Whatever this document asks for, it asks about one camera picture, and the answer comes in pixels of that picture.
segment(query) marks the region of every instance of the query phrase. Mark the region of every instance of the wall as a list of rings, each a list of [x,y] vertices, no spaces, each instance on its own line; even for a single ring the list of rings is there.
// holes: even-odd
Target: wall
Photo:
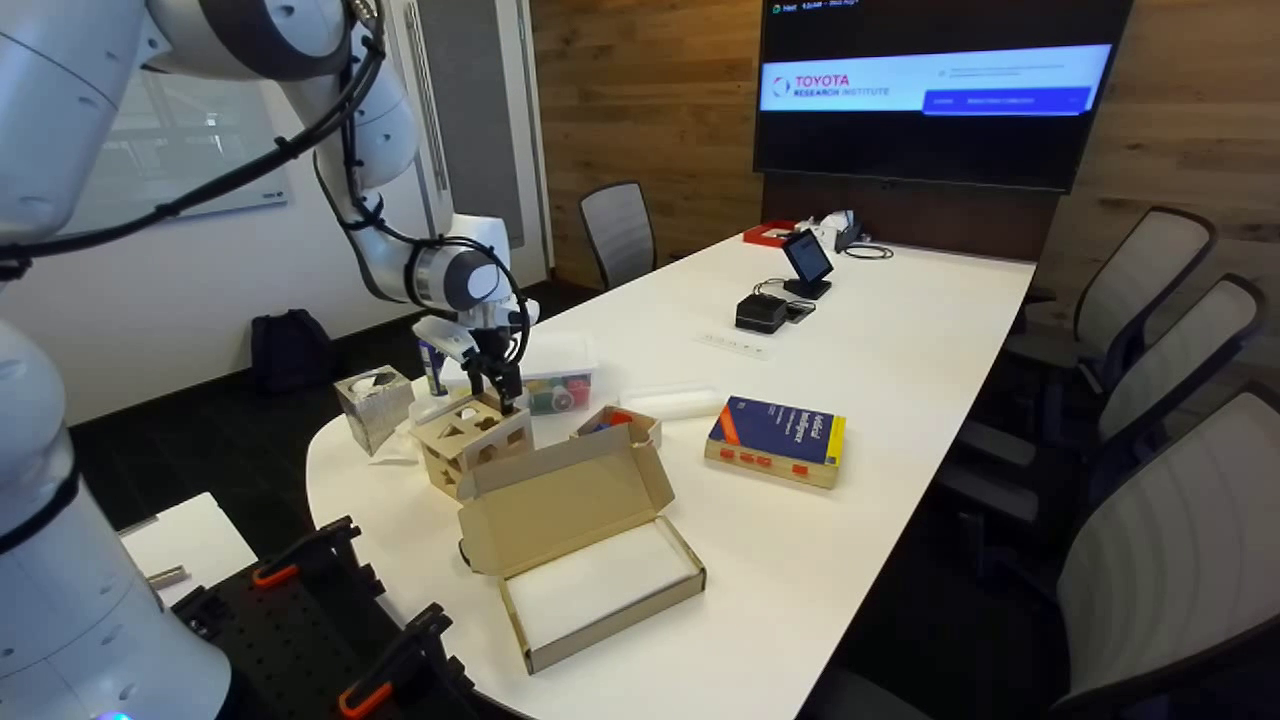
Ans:
[[[276,130],[298,130],[284,97],[263,97]],[[60,366],[73,420],[245,368],[249,322],[263,312],[313,309],[331,335],[405,315],[405,304],[363,293],[307,161],[290,169],[290,184],[290,207],[166,226],[114,249],[41,260],[0,289],[0,315]],[[425,226],[414,172],[384,197],[402,230]]]
[[[759,220],[755,12],[759,0],[535,0],[562,277],[597,282],[578,201],[616,178],[646,184],[663,255]],[[1137,0],[1079,184],[1054,218],[1042,284],[1059,304],[1050,322],[1068,322],[1145,205],[1221,226],[1214,266],[1173,309],[1229,267],[1280,304],[1277,27],[1277,0]],[[1254,368],[1280,368],[1277,335],[1273,312]]]

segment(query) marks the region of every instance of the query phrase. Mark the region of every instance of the office chair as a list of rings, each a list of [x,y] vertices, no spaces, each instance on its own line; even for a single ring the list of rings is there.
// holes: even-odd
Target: office chair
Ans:
[[[1215,282],[1107,393],[1094,438],[1021,441],[994,426],[965,426],[942,491],[984,522],[1031,539],[1059,539],[1074,522],[1117,487],[1164,438],[1164,417],[1223,368],[1262,328],[1263,297],[1240,282]]]
[[[654,272],[654,226],[641,184],[606,184],[579,201],[606,289]]]
[[[1243,389],[1079,526],[1054,588],[1068,647],[1068,694],[1054,717],[1122,717],[1243,661],[1280,631],[1277,469],[1280,402]],[[838,671],[829,703],[809,717],[919,720],[925,714],[864,676]]]
[[[1210,255],[1215,230],[1175,207],[1147,207],[1117,254],[1085,284],[1074,331],[1018,331],[994,377],[1002,395],[1031,384],[1027,428],[1058,426],[1068,409],[1095,402],[1145,352],[1153,309]]]

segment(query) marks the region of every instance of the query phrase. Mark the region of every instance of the chair back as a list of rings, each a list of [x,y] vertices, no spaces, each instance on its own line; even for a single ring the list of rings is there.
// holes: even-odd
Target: chair back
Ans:
[[[1145,322],[1205,260],[1214,241],[1210,220],[1153,207],[1089,282],[1074,331],[1099,393],[1122,381],[1145,343]]]
[[[606,289],[654,272],[654,226],[641,184],[608,184],[579,201]]]
[[[1058,714],[1145,702],[1280,628],[1280,412],[1249,389],[1147,461],[1078,532],[1058,597]]]
[[[1263,297],[1240,282],[1215,282],[1107,393],[1095,420],[1099,444],[1153,433],[1262,328]]]

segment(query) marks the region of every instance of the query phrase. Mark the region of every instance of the door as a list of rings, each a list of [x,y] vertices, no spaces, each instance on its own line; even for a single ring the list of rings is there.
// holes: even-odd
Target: door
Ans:
[[[435,97],[454,207],[501,218],[515,282],[548,282],[530,0],[414,0],[405,26]]]

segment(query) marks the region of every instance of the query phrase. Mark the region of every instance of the book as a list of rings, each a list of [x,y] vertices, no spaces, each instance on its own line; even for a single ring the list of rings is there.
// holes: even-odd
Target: book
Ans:
[[[834,487],[850,420],[838,412],[727,395],[705,444],[710,464]]]

